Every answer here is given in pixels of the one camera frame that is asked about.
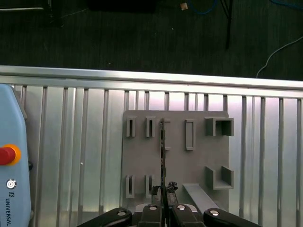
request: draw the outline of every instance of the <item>gray plastic holder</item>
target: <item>gray plastic holder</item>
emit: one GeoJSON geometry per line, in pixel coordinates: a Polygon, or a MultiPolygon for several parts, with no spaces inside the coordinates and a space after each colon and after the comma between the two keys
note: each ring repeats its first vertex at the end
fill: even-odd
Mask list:
{"type": "MultiPolygon", "coordinates": [[[[165,129],[165,181],[178,183],[176,194],[179,203],[193,203],[193,198],[202,190],[221,208],[227,209],[228,190],[233,188],[234,181],[233,171],[228,168],[228,136],[233,135],[233,119],[226,112],[210,111],[124,113],[121,205],[133,211],[138,204],[151,203],[152,186],[160,185],[162,120],[165,129]],[[189,195],[182,186],[186,184],[198,185],[201,190],[197,189],[195,196],[189,195]]],[[[203,206],[201,201],[195,203],[203,206]]]]}

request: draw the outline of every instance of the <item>red emergency stop button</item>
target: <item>red emergency stop button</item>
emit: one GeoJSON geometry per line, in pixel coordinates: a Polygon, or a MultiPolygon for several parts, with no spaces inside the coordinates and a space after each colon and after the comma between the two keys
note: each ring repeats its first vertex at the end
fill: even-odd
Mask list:
{"type": "Polygon", "coordinates": [[[16,153],[13,148],[0,148],[0,166],[5,166],[13,162],[16,153]]]}

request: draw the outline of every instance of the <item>aluminum frame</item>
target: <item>aluminum frame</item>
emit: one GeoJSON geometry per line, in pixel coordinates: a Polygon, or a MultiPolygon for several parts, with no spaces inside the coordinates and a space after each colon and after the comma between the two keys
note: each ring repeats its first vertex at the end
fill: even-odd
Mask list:
{"type": "Polygon", "coordinates": [[[229,211],[302,226],[303,82],[0,66],[28,115],[31,226],[73,227],[120,204],[125,110],[222,111],[234,118],[229,211]]]}

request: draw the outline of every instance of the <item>orange object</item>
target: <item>orange object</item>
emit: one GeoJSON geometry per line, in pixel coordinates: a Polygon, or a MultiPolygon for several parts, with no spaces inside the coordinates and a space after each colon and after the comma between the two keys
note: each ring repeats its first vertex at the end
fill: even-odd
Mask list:
{"type": "Polygon", "coordinates": [[[15,144],[6,144],[0,148],[0,166],[15,165],[21,159],[21,151],[15,144]]]}

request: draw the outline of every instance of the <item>dark carpet floor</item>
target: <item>dark carpet floor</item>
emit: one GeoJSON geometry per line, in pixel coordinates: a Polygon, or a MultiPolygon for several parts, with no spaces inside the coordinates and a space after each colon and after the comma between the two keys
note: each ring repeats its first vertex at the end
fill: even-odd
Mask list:
{"type": "MultiPolygon", "coordinates": [[[[14,1],[0,5],[20,4],[14,1]]],[[[201,16],[181,11],[184,1],[161,0],[154,13],[127,13],[95,12],[84,1],[63,0],[62,28],[45,26],[43,12],[2,13],[0,65],[252,78],[274,50],[303,36],[303,11],[268,0],[235,0],[231,46],[225,50],[221,5],[201,16]]],[[[198,9],[212,4],[192,1],[198,9]]],[[[259,77],[303,80],[303,40],[275,55],[259,77]]]]}

